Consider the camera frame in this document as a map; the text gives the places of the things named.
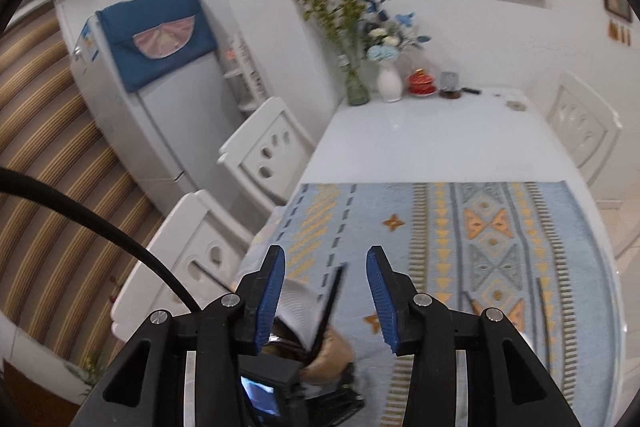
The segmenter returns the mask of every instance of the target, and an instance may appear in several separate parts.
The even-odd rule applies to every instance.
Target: table top
[[[525,111],[506,106],[522,102]],[[301,183],[566,181],[600,249],[612,258],[589,188],[533,103],[517,89],[458,100],[402,98],[342,104]]]

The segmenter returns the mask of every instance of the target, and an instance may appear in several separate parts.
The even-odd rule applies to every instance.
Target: white vase
[[[378,92],[385,102],[397,102],[402,98],[402,78],[390,60],[381,60],[378,65]]]

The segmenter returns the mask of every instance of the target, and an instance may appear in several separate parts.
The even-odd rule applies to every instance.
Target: small framed picture
[[[604,7],[610,13],[622,17],[628,22],[633,22],[633,13],[631,11],[631,4],[627,0],[604,0]]]

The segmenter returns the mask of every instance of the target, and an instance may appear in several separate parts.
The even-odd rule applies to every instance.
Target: brown coaster
[[[449,100],[455,100],[462,96],[462,92],[460,91],[441,91],[440,96],[443,98],[448,98]]]

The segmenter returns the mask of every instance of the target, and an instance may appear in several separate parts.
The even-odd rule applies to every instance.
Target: metal screw
[[[227,308],[233,308],[240,302],[240,298],[235,293],[228,293],[220,299],[220,302]]]
[[[504,314],[498,308],[489,308],[486,311],[486,318],[493,322],[500,322]]]
[[[417,293],[414,295],[414,302],[418,304],[418,306],[429,306],[433,302],[433,299],[426,293]]]
[[[153,312],[151,314],[151,323],[152,324],[162,324],[165,320],[169,318],[169,314],[164,310],[158,310],[157,312]]]

